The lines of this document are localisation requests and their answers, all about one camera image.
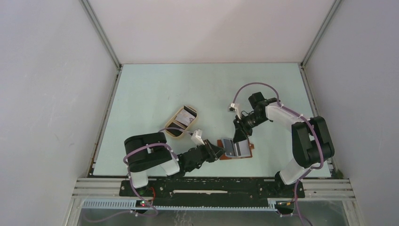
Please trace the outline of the brown leather card holder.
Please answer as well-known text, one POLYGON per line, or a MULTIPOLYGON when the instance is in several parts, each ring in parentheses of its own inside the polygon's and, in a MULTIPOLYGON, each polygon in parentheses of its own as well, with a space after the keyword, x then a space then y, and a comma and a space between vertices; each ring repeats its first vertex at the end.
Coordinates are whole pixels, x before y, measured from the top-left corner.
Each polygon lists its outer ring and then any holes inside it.
POLYGON ((233 140, 229 138, 219 139, 217 141, 217 146, 225 150, 225 153, 222 154, 220 160, 252 158, 252 151, 255 148, 249 140, 234 143, 233 140))

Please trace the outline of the oval wooden tray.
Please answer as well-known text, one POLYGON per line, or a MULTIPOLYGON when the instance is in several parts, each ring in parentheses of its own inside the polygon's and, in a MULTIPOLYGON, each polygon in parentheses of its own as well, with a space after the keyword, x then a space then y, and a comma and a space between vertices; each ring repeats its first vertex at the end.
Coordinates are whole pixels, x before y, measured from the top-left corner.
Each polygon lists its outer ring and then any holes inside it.
POLYGON ((163 131, 172 138, 182 138, 185 134, 191 134, 189 128, 197 117, 197 110, 189 105, 183 105, 166 123, 163 131))

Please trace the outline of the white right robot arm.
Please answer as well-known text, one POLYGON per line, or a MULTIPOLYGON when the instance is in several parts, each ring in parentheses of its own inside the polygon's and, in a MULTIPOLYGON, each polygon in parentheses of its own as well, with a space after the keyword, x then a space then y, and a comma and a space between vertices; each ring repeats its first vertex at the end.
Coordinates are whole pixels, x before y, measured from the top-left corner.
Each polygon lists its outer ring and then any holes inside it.
POLYGON ((261 92, 249 97, 252 112, 241 114, 235 103, 229 110, 235 111, 233 142, 247 140, 253 128, 270 121, 277 122, 291 132, 293 159, 276 176, 274 192, 285 197, 292 192, 292 184, 304 178, 311 170, 321 169, 325 160, 335 154, 335 148, 327 127, 321 117, 306 118, 285 107, 277 98, 266 99, 261 92))

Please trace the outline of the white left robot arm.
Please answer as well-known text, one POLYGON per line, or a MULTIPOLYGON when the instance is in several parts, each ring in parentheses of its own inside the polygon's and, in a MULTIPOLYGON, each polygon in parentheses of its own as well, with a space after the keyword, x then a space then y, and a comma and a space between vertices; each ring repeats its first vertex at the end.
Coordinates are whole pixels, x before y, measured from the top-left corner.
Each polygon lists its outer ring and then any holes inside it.
POLYGON ((181 178, 187 172, 201 168, 205 162, 219 160, 225 149, 212 144, 202 138, 200 129, 189 133, 195 147, 188 151, 176 154, 167 144, 163 132, 137 135, 125 140, 126 156, 123 158, 128 169, 130 189, 137 196, 147 194, 149 179, 147 171, 160 166, 166 176, 181 178))

